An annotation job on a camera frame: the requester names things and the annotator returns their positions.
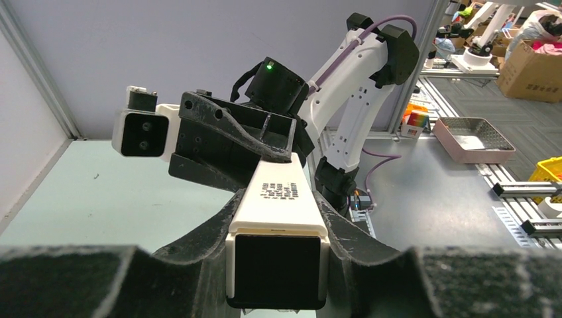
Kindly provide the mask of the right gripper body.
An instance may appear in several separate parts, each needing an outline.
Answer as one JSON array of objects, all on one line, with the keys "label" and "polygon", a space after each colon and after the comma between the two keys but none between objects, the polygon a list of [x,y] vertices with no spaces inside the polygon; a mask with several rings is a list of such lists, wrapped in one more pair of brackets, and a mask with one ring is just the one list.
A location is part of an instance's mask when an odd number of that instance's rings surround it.
[{"label": "right gripper body", "polygon": [[230,192],[246,188],[261,160],[305,164],[297,119],[202,93],[182,94],[170,176]]}]

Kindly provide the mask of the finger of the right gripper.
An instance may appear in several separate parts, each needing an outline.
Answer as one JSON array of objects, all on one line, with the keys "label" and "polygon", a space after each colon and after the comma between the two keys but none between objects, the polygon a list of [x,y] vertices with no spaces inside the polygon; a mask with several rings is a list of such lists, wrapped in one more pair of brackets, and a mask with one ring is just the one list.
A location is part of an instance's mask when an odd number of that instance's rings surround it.
[{"label": "finger of the right gripper", "polygon": [[189,91],[182,94],[180,118],[268,161],[291,161],[296,131],[293,118]]}]

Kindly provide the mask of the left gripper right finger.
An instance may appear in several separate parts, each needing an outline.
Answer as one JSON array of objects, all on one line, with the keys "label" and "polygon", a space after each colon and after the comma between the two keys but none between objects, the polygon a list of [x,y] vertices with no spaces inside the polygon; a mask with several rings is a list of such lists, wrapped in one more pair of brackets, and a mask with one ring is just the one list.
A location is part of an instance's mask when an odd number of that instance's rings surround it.
[{"label": "left gripper right finger", "polygon": [[400,252],[313,195],[331,252],[318,317],[560,317],[561,252],[415,246]]}]

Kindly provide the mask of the white remote control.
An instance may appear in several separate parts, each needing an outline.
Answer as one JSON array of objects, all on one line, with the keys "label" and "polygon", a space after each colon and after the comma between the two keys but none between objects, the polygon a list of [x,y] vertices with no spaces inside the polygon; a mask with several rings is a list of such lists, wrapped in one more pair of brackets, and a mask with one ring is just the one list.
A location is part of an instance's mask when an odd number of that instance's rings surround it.
[{"label": "white remote control", "polygon": [[225,239],[227,303],[239,309],[318,310],[330,241],[296,153],[261,160]]}]

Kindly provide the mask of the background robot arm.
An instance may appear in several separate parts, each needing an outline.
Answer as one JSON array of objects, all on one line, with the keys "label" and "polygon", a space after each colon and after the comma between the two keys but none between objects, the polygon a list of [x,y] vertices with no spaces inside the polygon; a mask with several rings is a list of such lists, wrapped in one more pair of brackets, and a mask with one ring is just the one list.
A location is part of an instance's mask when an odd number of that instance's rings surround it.
[{"label": "background robot arm", "polygon": [[498,69],[491,64],[493,41],[501,31],[504,23],[515,7],[517,1],[487,1],[464,25],[463,30],[474,31],[477,27],[492,17],[488,26],[480,36],[472,37],[469,47],[462,55],[451,55],[451,62],[465,74],[492,75]]}]

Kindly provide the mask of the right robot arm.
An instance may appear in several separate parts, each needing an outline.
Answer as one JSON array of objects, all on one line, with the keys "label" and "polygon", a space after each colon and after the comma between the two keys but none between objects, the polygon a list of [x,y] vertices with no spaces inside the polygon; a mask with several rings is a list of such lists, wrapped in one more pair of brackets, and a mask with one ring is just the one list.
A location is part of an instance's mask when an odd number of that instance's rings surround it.
[{"label": "right robot arm", "polygon": [[416,28],[347,19],[344,40],[309,79],[265,58],[234,84],[228,100],[204,91],[182,95],[172,177],[235,192],[254,175],[304,164],[332,116],[337,135],[315,168],[315,185],[338,212],[349,208],[363,144],[382,105],[416,68]]}]

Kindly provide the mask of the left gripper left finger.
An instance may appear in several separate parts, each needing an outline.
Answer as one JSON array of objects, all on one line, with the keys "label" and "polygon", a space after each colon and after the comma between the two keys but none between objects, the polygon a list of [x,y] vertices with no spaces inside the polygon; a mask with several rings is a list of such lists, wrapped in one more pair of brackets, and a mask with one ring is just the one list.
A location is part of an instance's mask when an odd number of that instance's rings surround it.
[{"label": "left gripper left finger", "polygon": [[1,249],[2,317],[239,317],[227,304],[225,238],[243,197],[149,253],[137,246]]}]

